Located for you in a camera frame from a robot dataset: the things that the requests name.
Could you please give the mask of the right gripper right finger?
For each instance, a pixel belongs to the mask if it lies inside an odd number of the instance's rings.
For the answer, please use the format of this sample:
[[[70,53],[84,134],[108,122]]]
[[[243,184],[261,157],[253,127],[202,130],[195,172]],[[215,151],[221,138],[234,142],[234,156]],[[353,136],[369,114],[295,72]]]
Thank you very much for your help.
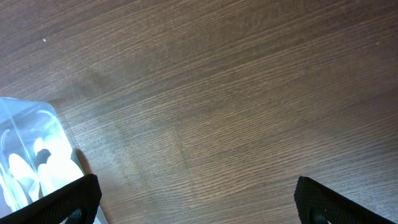
[[[294,200],[304,224],[394,224],[309,177],[298,178]]]

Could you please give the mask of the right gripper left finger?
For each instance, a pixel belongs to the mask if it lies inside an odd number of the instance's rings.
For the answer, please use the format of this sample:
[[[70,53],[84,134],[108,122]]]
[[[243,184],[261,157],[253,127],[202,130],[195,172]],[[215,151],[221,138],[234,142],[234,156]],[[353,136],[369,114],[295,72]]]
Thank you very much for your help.
[[[1,218],[1,223],[92,224],[96,218],[101,196],[98,177],[94,174],[86,174],[38,201]]]

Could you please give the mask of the clear plastic container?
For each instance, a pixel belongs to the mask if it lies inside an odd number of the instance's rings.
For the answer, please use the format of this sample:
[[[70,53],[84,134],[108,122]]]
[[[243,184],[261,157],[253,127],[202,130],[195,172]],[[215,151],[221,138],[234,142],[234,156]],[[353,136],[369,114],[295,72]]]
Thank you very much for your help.
[[[37,178],[38,166],[45,164],[49,156],[71,159],[85,174],[55,109],[48,103],[1,98],[1,176],[3,177],[6,175],[13,177],[9,165],[11,154],[21,156],[31,166]],[[24,190],[23,192],[26,200],[24,207],[34,203]],[[43,197],[45,196],[40,186],[39,199]],[[12,213],[6,205],[1,189],[1,217]]]

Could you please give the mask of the thin white plastic spoon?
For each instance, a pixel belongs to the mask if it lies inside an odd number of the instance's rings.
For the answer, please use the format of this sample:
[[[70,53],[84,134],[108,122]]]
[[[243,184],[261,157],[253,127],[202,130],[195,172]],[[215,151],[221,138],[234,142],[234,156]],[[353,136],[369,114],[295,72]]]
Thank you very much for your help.
[[[16,179],[8,175],[1,176],[1,189],[6,205],[12,212],[25,206],[25,195]]]

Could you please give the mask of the wide-handled white spoon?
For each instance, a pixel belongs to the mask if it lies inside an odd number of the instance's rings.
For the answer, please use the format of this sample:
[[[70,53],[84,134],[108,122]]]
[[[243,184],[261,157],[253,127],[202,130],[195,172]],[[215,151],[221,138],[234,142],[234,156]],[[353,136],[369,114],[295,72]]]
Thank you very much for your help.
[[[22,189],[34,202],[39,199],[39,180],[28,163],[17,154],[9,156],[10,171],[13,177],[20,183]]]

